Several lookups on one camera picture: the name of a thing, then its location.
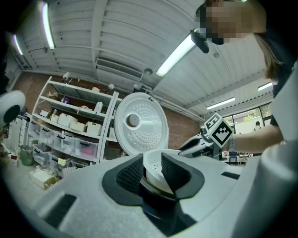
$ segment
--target open lid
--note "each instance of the open lid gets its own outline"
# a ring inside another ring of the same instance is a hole
[[[117,140],[128,155],[168,148],[167,118],[148,94],[132,93],[125,97],[117,108],[114,127]]]

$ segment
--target plastic drawer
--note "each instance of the plastic drawer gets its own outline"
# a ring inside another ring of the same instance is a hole
[[[47,161],[47,162],[49,161],[50,151],[43,152],[44,146],[42,144],[32,145],[32,147],[33,147],[33,157],[39,156],[39,157],[44,158],[45,161]]]
[[[35,139],[39,139],[41,126],[36,121],[31,120],[29,124],[29,131],[28,133],[33,136]]]
[[[59,152],[51,152],[49,154],[50,157],[50,168],[54,172],[56,171],[58,175],[63,176],[62,169],[66,167],[71,167],[71,162],[70,160],[73,157],[70,157],[69,155],[65,155]],[[66,164],[64,166],[58,164],[58,158],[66,159]]]
[[[33,155],[34,161],[39,163],[42,167],[48,167],[49,166],[49,161],[46,160],[44,157],[41,157],[39,155]]]
[[[55,131],[47,128],[47,127],[41,126],[39,142],[40,143],[45,143],[49,146],[53,146],[56,134],[57,134],[57,132],[55,132]]]
[[[74,158],[74,159],[71,160],[71,166],[74,167],[74,168],[80,169],[80,168],[84,168],[84,167],[89,166],[89,163],[85,162],[85,161],[82,161],[80,159]]]
[[[75,154],[82,159],[96,161],[97,148],[97,143],[75,139]]]
[[[62,151],[66,154],[75,152],[75,139],[60,133],[55,133],[54,149]]]

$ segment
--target person's arm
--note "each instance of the person's arm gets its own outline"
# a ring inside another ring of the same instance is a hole
[[[233,135],[235,146],[233,151],[246,153],[262,153],[266,148],[284,140],[278,126],[268,125],[260,130],[247,134]],[[229,150],[228,144],[223,151]]]

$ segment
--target floor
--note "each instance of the floor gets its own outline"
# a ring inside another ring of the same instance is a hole
[[[14,198],[29,208],[33,208],[35,202],[47,191],[32,182],[29,172],[34,170],[38,164],[25,166],[19,161],[18,167],[11,166],[0,160],[2,175],[5,183]]]

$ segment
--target ceiling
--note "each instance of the ceiling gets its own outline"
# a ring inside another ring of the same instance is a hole
[[[49,2],[55,49],[48,46],[41,11],[31,14],[17,33],[31,70],[72,72],[99,80],[96,59],[104,57],[152,75],[142,83],[152,95],[180,111],[209,117],[228,115],[272,100],[272,87],[260,92],[264,57],[251,35],[217,46],[210,52],[194,48],[163,78],[156,71],[195,27],[194,13],[204,0],[56,0]],[[235,97],[221,107],[206,107]]]

